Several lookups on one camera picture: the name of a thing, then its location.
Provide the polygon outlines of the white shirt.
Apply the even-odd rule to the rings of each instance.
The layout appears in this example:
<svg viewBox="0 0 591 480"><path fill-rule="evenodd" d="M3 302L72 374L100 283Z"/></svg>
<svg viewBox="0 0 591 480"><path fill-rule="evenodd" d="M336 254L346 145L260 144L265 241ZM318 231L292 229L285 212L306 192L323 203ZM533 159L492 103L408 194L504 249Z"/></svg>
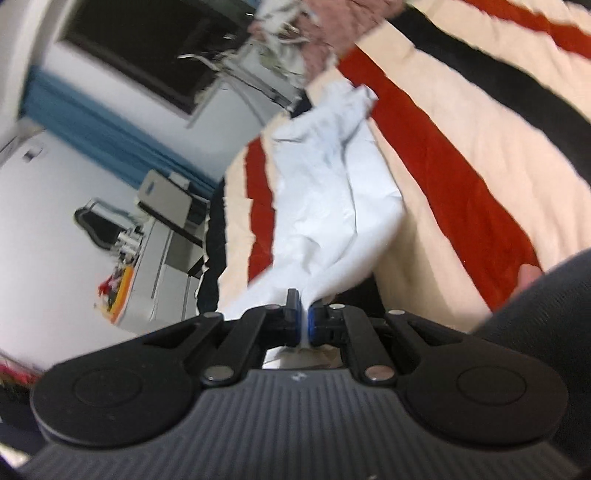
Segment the white shirt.
<svg viewBox="0 0 591 480"><path fill-rule="evenodd" d="M405 215L403 195L370 131L377 95L342 79L318 105L270 130L276 171L270 266L221 311L280 304L290 288L304 311L372 274Z"/></svg>

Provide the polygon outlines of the pile of clothes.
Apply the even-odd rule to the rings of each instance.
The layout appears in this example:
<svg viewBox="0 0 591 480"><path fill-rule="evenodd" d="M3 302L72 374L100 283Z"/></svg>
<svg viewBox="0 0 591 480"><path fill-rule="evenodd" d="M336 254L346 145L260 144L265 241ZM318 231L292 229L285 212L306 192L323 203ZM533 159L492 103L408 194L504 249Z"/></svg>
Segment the pile of clothes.
<svg viewBox="0 0 591 480"><path fill-rule="evenodd" d="M405 7L399 0L261 1L247 31L273 67L303 89Z"/></svg>

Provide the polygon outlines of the white desk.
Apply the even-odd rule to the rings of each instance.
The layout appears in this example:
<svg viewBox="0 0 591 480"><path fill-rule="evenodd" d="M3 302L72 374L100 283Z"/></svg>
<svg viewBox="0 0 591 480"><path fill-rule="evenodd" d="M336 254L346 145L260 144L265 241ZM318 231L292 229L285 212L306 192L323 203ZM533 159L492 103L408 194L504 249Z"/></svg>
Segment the white desk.
<svg viewBox="0 0 591 480"><path fill-rule="evenodd" d="M133 239L138 249L107 320L143 335L195 316L204 249L155 219Z"/></svg>

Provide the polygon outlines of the grey chair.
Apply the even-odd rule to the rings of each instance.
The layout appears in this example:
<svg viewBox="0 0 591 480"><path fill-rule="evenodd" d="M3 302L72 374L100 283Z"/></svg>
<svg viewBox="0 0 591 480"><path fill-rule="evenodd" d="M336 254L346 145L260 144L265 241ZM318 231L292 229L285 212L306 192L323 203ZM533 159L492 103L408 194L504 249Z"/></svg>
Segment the grey chair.
<svg viewBox="0 0 591 480"><path fill-rule="evenodd" d="M180 241L173 251L173 266L199 279L204 268L204 220L209 202L190 192L183 177L165 176L150 170L136 194L137 207L164 225L172 239Z"/></svg>

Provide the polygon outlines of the black framed mirror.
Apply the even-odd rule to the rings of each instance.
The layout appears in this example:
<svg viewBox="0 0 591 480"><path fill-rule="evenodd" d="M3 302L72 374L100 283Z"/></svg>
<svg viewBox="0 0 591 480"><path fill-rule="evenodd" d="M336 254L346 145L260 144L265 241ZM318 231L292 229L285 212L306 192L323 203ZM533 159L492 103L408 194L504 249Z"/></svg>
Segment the black framed mirror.
<svg viewBox="0 0 591 480"><path fill-rule="evenodd" d="M99 215L95 207L100 206L114 215L126 218L134 228L141 223L129 212L116 208L99 198L91 199L86 205L77 209L73 214L75 224L86 232L92 243L101 250L112 251L120 233L129 230L119 224Z"/></svg>

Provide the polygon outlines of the dark trouser leg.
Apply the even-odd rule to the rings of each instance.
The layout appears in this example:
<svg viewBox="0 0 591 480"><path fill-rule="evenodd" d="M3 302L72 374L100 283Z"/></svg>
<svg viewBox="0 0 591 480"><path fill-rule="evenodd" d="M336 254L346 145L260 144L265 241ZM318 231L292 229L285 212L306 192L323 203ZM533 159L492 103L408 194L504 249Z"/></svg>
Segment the dark trouser leg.
<svg viewBox="0 0 591 480"><path fill-rule="evenodd" d="M590 252L533 281L473 331L535 357L565 382L569 400L553 443L590 477Z"/></svg>

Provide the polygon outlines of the left blue curtain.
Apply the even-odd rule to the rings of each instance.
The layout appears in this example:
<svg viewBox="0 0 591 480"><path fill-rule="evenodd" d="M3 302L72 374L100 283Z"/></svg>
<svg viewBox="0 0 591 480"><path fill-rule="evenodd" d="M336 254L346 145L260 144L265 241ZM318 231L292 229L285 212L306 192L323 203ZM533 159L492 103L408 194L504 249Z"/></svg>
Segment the left blue curtain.
<svg viewBox="0 0 591 480"><path fill-rule="evenodd" d="M189 190L204 198L216 188L217 182L188 159L38 67L29 71L21 114L134 188L150 170L181 175Z"/></svg>

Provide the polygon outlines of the metal stand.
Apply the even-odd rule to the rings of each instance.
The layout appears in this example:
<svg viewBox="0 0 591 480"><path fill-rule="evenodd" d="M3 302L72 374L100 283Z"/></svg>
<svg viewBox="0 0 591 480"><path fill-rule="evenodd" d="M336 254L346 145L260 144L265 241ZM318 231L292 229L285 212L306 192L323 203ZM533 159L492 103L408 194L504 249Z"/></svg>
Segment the metal stand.
<svg viewBox="0 0 591 480"><path fill-rule="evenodd" d="M221 45L183 48L176 59L207 67L229 86L249 88L283 109L293 107L301 98L301 89L290 83L290 75L276 55L252 38L227 35Z"/></svg>

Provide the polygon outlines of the striped bed blanket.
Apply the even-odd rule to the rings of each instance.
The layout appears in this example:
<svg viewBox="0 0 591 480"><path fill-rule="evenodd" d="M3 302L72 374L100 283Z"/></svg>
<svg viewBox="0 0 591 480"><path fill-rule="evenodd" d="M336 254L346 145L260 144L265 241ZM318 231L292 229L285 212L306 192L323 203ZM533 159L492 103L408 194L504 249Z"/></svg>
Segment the striped bed blanket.
<svg viewBox="0 0 591 480"><path fill-rule="evenodd" d="M590 5L416 1L356 42L294 109L325 87L377 94L380 167L397 184L390 246L332 299L370 316L401 309L469 331L502 307L525 264L549 271L590 246Z"/></svg>

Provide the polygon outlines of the dark window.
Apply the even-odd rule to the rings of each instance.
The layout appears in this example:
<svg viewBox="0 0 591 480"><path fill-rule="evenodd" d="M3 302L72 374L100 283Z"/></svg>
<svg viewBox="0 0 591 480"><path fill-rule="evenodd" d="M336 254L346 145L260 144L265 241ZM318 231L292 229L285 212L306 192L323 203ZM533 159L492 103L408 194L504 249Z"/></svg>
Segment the dark window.
<svg viewBox="0 0 591 480"><path fill-rule="evenodd" d="M205 61L242 48L252 1L78 1L63 39L184 113L215 74Z"/></svg>

